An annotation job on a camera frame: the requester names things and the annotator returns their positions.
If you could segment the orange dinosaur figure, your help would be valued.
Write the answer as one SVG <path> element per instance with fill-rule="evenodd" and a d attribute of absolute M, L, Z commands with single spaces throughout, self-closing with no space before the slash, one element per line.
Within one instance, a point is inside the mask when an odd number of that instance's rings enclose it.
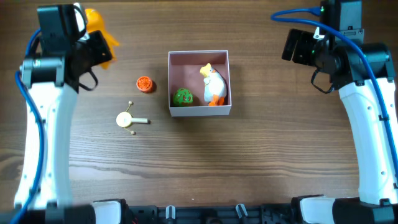
<path fill-rule="evenodd" d="M 99 11 L 97 11 L 96 9 L 88 8 L 85 9 L 85 14 L 88 19 L 88 23 L 86 25 L 88 33 L 90 34 L 94 31 L 99 30 L 102 33 L 111 52 L 112 59 L 108 62 L 103 62 L 100 64 L 100 66 L 106 70 L 109 68 L 111 63 L 116 60 L 114 48 L 119 47 L 119 42 L 106 30 L 103 16 L 99 13 Z"/>

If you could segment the orange round wheel toy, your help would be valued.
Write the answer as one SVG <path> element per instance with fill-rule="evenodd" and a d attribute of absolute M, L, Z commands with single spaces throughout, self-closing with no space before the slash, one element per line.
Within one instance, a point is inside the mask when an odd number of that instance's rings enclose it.
<path fill-rule="evenodd" d="M 151 93 L 154 89 L 154 82 L 147 76 L 139 77 L 136 81 L 137 89 L 143 93 Z"/>

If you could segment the white plush duck yellow hat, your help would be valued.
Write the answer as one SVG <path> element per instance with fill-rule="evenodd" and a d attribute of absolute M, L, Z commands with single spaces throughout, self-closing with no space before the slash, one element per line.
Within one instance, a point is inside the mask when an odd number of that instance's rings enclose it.
<path fill-rule="evenodd" d="M 209 106 L 224 105 L 227 95 L 227 86 L 224 78 L 210 63 L 200 69 L 200 74 L 203 75 L 205 85 L 204 101 Z"/>

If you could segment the green patterned ball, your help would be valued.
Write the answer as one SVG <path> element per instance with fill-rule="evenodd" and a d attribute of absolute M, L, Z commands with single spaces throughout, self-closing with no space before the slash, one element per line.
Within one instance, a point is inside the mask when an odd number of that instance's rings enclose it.
<path fill-rule="evenodd" d="M 174 106 L 190 106 L 193 103 L 193 94 L 189 89 L 180 88 L 173 96 Z"/>

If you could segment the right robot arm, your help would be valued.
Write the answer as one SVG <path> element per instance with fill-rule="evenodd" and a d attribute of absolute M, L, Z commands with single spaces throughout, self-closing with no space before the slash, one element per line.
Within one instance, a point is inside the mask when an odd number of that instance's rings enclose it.
<path fill-rule="evenodd" d="M 397 116 L 394 67 L 382 43 L 354 43 L 366 57 L 373 82 L 359 54 L 348 44 L 318 33 L 291 29 L 282 58 L 330 75 L 345 106 L 359 168 L 357 198 L 307 195 L 292 199 L 298 223 L 397 223 Z"/>

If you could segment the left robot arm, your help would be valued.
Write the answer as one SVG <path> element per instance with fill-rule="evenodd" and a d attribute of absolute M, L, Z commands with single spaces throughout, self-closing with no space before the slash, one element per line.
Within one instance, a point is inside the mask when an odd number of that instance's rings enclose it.
<path fill-rule="evenodd" d="M 69 180 L 70 126 L 79 77 L 111 59 L 101 31 L 96 30 L 60 54 L 36 53 L 40 37 L 15 74 L 27 103 L 24 166 L 10 223 L 125 223 L 131 211 L 124 200 L 74 205 Z"/>

